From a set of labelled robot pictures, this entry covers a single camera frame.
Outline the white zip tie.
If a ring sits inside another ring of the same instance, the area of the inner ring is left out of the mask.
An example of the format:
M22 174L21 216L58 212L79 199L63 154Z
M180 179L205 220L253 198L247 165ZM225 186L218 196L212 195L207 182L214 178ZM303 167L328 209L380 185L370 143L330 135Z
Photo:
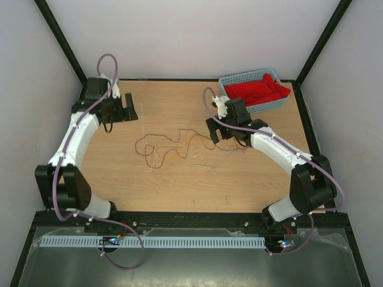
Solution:
M144 123L144 109L143 109L143 103L140 103L140 110L141 110L141 129L142 129L142 136L145 136L145 123Z

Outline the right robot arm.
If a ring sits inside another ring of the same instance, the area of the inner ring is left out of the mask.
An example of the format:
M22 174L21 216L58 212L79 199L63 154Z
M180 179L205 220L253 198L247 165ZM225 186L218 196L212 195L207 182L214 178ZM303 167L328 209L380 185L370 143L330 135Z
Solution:
M241 145L267 155L290 177L288 196L262 210L262 227L267 232L276 232L287 219L309 214L337 196L325 156L303 152L279 137L263 120L253 120L242 99L213 96L212 105L217 115L211 115L206 125L213 143L235 138Z

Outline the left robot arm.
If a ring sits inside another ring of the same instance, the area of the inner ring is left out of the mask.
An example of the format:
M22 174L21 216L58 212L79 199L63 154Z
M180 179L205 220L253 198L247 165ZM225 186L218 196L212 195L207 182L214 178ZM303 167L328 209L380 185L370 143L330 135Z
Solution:
M105 231L116 230L120 218L113 213L115 204L92 193L81 167L99 126L109 133L115 123L137 119L130 93L122 97L117 83L104 74L88 78L84 97L71 108L70 124L58 150L46 165L35 169L44 206L83 212L98 217L98 224Z

